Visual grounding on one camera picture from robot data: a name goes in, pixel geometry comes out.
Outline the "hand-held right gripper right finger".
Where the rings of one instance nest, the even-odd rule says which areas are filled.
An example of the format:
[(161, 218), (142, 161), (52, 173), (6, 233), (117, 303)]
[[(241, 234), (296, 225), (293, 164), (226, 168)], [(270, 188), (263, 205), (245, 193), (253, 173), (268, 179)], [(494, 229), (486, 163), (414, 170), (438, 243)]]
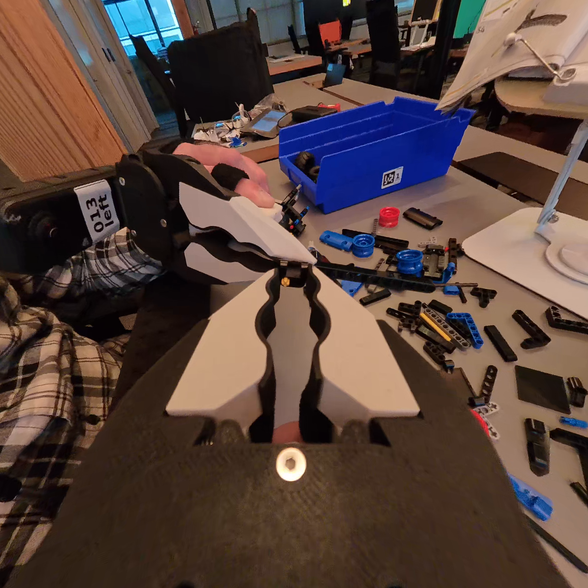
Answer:
[(415, 417), (420, 407), (374, 316), (317, 266), (304, 287), (317, 338), (302, 391), (299, 429), (306, 443), (330, 443), (350, 422)]

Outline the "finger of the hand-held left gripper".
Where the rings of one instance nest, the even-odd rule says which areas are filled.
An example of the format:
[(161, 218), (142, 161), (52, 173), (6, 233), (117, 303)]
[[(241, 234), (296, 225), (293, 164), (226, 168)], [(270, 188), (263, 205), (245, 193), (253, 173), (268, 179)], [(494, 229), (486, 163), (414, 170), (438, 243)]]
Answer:
[(254, 282), (278, 265), (267, 255), (236, 241), (227, 245), (191, 242), (183, 255), (189, 269), (220, 284)]
[(223, 199), (180, 182), (179, 202), (194, 229), (224, 230), (238, 243), (255, 246), (270, 258), (316, 263), (293, 235), (244, 196)]

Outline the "yellow axle with black connector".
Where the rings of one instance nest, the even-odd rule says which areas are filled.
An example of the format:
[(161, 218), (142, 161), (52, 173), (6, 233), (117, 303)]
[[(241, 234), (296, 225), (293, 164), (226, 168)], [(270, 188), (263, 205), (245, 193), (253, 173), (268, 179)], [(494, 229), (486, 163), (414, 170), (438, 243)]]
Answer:
[(280, 261), (277, 267), (283, 288), (304, 288), (311, 264), (306, 262)]

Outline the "black beam frame assembly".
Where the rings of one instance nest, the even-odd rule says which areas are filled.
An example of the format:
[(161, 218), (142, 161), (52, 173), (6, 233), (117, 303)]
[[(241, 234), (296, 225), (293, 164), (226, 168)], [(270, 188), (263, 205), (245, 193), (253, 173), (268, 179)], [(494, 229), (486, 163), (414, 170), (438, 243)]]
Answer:
[[(309, 211), (308, 206), (302, 211), (295, 209), (300, 191), (301, 185), (298, 185), (282, 202), (277, 204), (278, 210), (282, 213), (282, 217), (279, 220), (280, 226), (285, 228), (294, 237), (299, 237), (304, 232), (306, 225), (303, 219)], [(326, 257), (317, 252), (316, 249), (309, 247), (308, 251), (312, 259), (316, 262), (315, 267), (334, 281), (357, 281), (364, 285), (373, 285), (393, 290), (411, 290), (422, 293), (433, 293), (436, 290), (433, 281), (427, 277), (403, 275), (397, 271), (364, 268), (353, 263), (347, 265), (332, 263), (327, 261)]]

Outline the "person's left forearm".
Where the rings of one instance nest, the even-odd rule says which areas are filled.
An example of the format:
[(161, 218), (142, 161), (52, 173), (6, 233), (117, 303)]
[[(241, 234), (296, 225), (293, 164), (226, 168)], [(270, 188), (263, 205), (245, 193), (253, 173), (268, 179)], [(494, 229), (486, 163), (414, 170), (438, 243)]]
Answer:
[(22, 292), (48, 300), (130, 293), (164, 273), (125, 228), (44, 273), (19, 279)]

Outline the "black dotted mat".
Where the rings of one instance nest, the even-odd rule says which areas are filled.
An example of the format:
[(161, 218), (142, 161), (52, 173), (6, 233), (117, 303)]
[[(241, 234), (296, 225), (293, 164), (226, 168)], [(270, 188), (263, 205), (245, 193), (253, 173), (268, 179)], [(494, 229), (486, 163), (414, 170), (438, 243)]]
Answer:
[(198, 322), (210, 316), (211, 286), (175, 274), (150, 282), (143, 292), (112, 397), (112, 413), (136, 382)]

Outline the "short yellow axle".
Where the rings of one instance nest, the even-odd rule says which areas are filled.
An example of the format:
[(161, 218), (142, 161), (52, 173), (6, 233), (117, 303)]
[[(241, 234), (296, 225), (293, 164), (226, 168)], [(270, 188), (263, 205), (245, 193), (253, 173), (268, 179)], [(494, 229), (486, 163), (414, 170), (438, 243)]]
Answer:
[(429, 325), (429, 327), (434, 330), (437, 334), (439, 334), (445, 341), (452, 342), (453, 338), (448, 334), (438, 323), (436, 323), (430, 316), (426, 313), (420, 313), (420, 319), (422, 319), (425, 323)]

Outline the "pile of white and blue scraps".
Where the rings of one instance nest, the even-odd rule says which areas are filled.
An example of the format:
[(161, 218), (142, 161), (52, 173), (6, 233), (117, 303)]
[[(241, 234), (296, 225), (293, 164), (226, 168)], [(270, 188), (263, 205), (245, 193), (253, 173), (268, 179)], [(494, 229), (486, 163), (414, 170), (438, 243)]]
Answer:
[(238, 110), (223, 121), (204, 122), (202, 118), (195, 123), (190, 138), (193, 141), (215, 143), (227, 148), (241, 148), (247, 145), (242, 138), (242, 128), (251, 121), (244, 104), (237, 105)]

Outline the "grey tablet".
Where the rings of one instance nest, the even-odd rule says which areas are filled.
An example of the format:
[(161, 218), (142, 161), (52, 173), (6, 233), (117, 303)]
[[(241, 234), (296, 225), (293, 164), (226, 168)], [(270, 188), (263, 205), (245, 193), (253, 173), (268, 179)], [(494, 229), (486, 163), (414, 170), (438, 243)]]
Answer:
[(249, 123), (241, 127), (241, 135), (259, 136), (265, 139), (278, 137), (280, 130), (280, 121), (287, 116), (286, 112), (265, 109)]

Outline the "large black chair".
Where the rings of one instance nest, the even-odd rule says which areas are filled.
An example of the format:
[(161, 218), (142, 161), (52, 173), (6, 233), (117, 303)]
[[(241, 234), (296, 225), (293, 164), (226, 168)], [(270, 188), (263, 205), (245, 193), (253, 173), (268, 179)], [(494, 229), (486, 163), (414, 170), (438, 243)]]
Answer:
[(167, 49), (181, 138), (195, 124), (229, 119), (273, 94), (266, 47), (252, 9), (247, 19), (214, 31), (173, 41)]

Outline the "black grooved block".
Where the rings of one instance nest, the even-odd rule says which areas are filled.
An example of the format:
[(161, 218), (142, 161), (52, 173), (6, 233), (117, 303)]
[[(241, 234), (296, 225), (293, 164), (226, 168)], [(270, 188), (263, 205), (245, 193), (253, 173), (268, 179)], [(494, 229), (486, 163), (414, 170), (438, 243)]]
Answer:
[(443, 224), (443, 220), (430, 215), (429, 213), (418, 209), (418, 208), (408, 208), (402, 213), (403, 218), (414, 223), (427, 231), (432, 231)]

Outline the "blue textured flat panel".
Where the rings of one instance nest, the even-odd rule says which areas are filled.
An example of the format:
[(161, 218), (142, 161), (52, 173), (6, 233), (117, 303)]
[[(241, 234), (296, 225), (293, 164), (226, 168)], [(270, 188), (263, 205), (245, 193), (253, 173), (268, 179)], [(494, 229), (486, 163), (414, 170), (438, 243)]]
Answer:
[(553, 514), (553, 501), (516, 476), (507, 475), (519, 503), (540, 521), (548, 521)]

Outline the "black pole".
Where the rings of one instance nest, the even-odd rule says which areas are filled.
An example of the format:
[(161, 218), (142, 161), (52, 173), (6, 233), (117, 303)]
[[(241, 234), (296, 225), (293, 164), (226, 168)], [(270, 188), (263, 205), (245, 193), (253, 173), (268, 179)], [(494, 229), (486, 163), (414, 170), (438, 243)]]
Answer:
[(442, 92), (460, 4), (461, 1), (442, 1), (440, 6), (427, 85), (427, 96), (431, 99), (438, 100)]

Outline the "green panel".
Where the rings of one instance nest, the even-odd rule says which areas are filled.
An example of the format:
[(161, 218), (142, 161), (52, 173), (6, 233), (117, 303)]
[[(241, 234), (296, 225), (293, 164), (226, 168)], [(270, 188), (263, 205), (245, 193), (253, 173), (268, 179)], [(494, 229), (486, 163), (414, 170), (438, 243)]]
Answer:
[(486, 1), (460, 1), (453, 38), (461, 39), (474, 32)]

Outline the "black chassis on blue frame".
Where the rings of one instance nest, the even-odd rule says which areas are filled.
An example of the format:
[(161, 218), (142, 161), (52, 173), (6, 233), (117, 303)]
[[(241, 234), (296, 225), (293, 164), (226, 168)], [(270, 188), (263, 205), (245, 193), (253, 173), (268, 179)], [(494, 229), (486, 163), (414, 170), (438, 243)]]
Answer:
[(448, 283), (458, 269), (459, 247), (429, 244), (423, 249), (423, 276), (435, 283)]

